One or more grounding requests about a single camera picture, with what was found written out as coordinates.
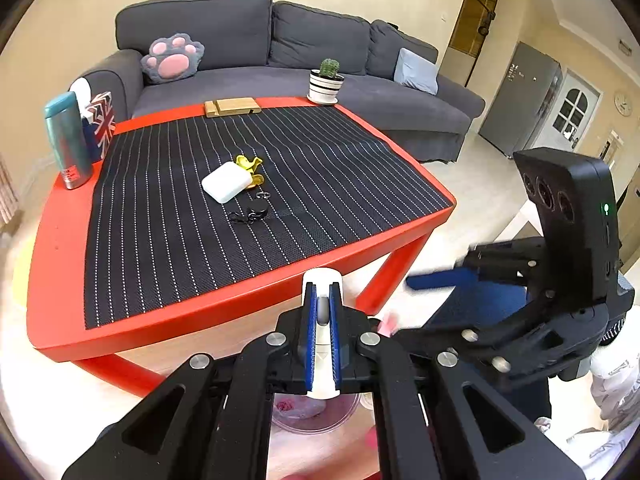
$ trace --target stainless steel water bottle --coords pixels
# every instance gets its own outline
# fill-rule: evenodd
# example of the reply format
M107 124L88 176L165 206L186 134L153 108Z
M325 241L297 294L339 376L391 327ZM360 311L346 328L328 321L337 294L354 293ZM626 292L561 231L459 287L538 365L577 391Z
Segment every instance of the stainless steel water bottle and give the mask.
M76 94L67 92L44 107L49 142L67 189L82 186L94 172L89 158Z

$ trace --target wooden block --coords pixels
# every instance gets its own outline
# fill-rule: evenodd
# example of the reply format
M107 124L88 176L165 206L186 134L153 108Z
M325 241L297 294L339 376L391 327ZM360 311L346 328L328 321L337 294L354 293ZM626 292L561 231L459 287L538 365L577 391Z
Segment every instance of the wooden block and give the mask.
M252 97L239 97L235 99L218 99L214 103L219 115L257 114L262 111Z
M204 113L207 117L218 117L220 115L220 112L218 111L218 107L213 101L205 101Z

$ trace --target light blue pillow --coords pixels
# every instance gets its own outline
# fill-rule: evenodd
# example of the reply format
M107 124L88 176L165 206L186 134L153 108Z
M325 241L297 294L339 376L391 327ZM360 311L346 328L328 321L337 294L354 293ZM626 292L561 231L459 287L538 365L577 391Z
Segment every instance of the light blue pillow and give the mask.
M400 49L394 81L409 88L415 88L431 95L438 93L436 76L438 67L428 59L414 54L406 48Z

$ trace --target ceiling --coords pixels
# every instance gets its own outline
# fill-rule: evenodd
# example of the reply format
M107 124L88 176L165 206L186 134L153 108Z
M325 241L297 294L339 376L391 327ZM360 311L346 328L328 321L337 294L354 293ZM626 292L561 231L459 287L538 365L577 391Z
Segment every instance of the ceiling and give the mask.
M536 0L551 18L601 51L640 86L640 44L611 0ZM631 47L631 57L618 43Z

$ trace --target red table leg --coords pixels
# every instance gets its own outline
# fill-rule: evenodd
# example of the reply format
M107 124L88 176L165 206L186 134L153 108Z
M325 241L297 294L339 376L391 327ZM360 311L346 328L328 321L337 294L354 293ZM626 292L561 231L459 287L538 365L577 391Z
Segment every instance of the red table leg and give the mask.
M375 316L398 288L409 272L431 233L416 238L413 242L393 251L378 269L360 295L356 298L356 308L367 316Z
M139 397L145 397L166 379L163 375L115 354L73 361L73 363L91 375Z

